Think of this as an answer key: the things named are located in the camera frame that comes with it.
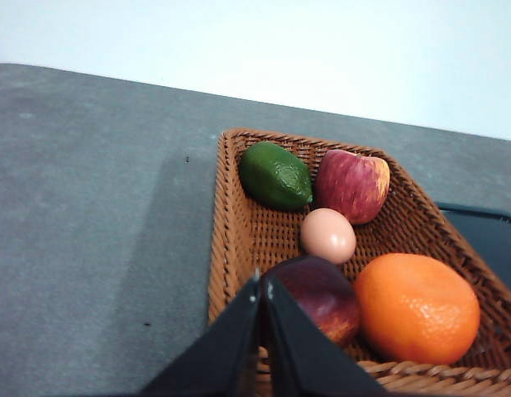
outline red and yellow apple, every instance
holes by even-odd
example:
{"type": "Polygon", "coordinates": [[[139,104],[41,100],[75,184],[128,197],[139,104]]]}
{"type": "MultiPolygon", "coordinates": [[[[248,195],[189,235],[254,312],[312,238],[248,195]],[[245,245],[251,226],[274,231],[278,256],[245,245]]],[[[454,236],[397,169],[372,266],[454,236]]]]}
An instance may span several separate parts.
{"type": "Polygon", "coordinates": [[[360,311],[355,290],[331,262],[318,256],[298,256],[263,274],[274,275],[298,305],[337,345],[344,347],[357,334],[360,311]]]}
{"type": "Polygon", "coordinates": [[[389,167],[379,157],[334,149],[323,157],[314,184],[316,204],[358,225],[379,213],[389,188],[389,167]]]}

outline white wall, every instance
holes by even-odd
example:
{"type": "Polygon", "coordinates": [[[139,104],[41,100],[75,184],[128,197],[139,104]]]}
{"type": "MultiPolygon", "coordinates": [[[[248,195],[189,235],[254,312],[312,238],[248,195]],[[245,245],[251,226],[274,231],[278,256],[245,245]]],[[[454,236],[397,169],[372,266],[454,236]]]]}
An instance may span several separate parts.
{"type": "Polygon", "coordinates": [[[511,140],[511,0],[0,0],[0,62],[511,140]]]}

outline black tray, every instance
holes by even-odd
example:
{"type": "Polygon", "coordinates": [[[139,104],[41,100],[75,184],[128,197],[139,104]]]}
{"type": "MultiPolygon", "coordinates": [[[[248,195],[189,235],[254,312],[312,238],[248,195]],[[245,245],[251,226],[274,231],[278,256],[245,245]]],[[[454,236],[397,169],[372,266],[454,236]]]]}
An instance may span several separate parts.
{"type": "Polygon", "coordinates": [[[511,215],[449,203],[437,206],[511,290],[511,215]]]}

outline green lime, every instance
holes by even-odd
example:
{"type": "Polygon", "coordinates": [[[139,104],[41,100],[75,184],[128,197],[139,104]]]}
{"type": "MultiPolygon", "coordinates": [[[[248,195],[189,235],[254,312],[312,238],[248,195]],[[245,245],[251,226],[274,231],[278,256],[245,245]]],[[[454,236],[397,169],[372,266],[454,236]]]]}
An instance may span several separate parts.
{"type": "Polygon", "coordinates": [[[245,191],[268,207],[294,211],[313,201],[307,166],[275,143],[262,141],[246,149],[239,176],[245,191]]]}

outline wicker basket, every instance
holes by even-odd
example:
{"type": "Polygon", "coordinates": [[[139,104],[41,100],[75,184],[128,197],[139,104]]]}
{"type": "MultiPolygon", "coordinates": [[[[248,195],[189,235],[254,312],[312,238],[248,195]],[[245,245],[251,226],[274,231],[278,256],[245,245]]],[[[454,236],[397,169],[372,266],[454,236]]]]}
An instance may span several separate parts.
{"type": "MultiPolygon", "coordinates": [[[[456,395],[511,395],[511,293],[481,260],[410,175],[383,151],[250,128],[231,129],[218,142],[217,181],[209,280],[209,321],[253,275],[301,255],[299,226],[308,213],[265,208],[245,195],[237,173],[244,150],[273,141],[302,159],[314,178],[326,151],[343,149],[388,162],[388,198],[374,221],[354,227],[356,254],[342,267],[353,281],[374,257],[388,252],[429,255],[450,264],[475,288],[481,324],[472,348],[454,365],[382,362],[357,338],[346,353],[389,390],[456,395]]],[[[258,391],[270,395],[266,351],[260,349],[258,391]]]]}

